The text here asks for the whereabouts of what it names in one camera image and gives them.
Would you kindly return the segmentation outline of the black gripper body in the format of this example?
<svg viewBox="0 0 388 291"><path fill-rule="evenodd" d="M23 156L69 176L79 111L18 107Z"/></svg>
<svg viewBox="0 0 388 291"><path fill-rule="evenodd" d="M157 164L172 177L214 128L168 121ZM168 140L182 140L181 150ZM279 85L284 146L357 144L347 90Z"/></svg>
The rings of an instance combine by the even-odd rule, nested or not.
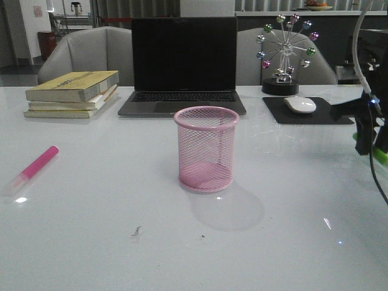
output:
<svg viewBox="0 0 388 291"><path fill-rule="evenodd" d="M369 110L373 118L387 118L387 64L367 71L366 79L377 101L373 102L367 93L362 92L358 99L332 105L330 115L334 120L343 116L366 118L369 117Z"/></svg>

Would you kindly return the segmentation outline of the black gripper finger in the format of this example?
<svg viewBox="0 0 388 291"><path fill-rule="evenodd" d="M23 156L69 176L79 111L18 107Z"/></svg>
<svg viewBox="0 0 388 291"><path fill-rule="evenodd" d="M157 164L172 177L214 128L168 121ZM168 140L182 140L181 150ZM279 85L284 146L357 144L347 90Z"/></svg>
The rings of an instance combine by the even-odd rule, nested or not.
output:
<svg viewBox="0 0 388 291"><path fill-rule="evenodd" d="M388 152L388 122L386 119L384 120L384 124L380 126L375 141L375 147L377 147L384 153Z"/></svg>
<svg viewBox="0 0 388 291"><path fill-rule="evenodd" d="M376 137L375 118L356 116L356 145L355 150L359 155L368 155L372 152L373 142Z"/></svg>

